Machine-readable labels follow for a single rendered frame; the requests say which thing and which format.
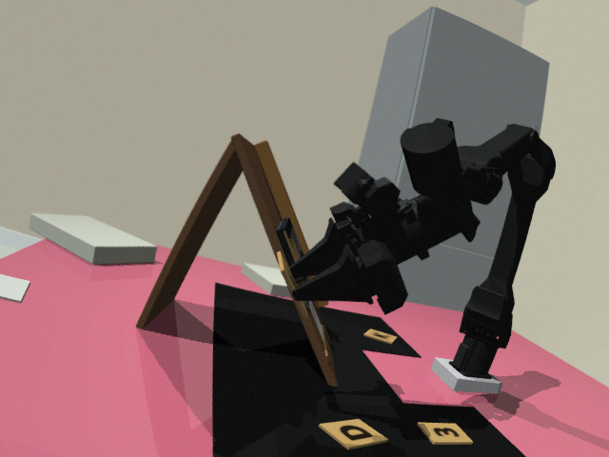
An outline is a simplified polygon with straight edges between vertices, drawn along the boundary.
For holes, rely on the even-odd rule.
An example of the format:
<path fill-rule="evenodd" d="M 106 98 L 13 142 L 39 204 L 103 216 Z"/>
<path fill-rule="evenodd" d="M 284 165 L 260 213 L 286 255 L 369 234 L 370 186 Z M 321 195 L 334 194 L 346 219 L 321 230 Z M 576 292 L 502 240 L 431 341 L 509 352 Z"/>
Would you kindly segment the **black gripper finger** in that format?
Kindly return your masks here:
<path fill-rule="evenodd" d="M 333 267 L 338 263 L 344 247 L 343 239 L 330 217 L 324 238 L 289 267 L 293 278 L 316 276 Z"/>
<path fill-rule="evenodd" d="M 349 301 L 373 304 L 349 245 L 336 265 L 292 290 L 296 301 Z"/>

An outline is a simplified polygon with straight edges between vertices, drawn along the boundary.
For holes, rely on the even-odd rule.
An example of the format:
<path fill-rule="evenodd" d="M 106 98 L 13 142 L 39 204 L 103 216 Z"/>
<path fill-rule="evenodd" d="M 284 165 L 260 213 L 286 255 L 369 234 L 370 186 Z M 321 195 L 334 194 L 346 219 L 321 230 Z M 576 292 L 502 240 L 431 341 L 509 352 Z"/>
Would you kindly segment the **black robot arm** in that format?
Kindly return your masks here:
<path fill-rule="evenodd" d="M 400 139 L 413 189 L 420 194 L 413 199 L 429 222 L 435 246 L 460 233 L 467 242 L 474 240 L 481 222 L 470 201 L 491 203 L 508 171 L 512 197 L 495 258 L 488 278 L 472 291 L 459 330 L 465 336 L 448 363 L 463 376 L 491 379 L 498 348 L 506 348 L 511 336 L 512 285 L 534 208 L 555 175 L 555 156 L 537 131 L 517 124 L 475 147 L 457 147 L 453 122 L 441 118 L 405 130 Z M 360 216 L 380 219 L 372 224 L 379 237 L 412 206 L 408 199 L 397 202 L 401 191 L 392 182 L 374 180 L 354 162 L 334 184 L 358 205 Z"/>

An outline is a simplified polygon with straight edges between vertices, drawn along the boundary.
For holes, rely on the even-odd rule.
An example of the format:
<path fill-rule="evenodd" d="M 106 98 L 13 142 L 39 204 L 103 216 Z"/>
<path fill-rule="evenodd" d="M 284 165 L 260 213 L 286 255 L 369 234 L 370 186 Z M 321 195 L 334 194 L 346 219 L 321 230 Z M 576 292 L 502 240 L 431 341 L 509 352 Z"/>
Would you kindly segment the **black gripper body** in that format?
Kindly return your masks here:
<path fill-rule="evenodd" d="M 401 308 L 408 293 L 398 264 L 418 256 L 429 256 L 435 246 L 429 222 L 415 199 L 404 218 L 388 233 L 379 237 L 367 213 L 359 215 L 354 205 L 342 202 L 330 208 L 344 245 L 349 245 L 369 293 L 378 296 L 383 314 Z"/>

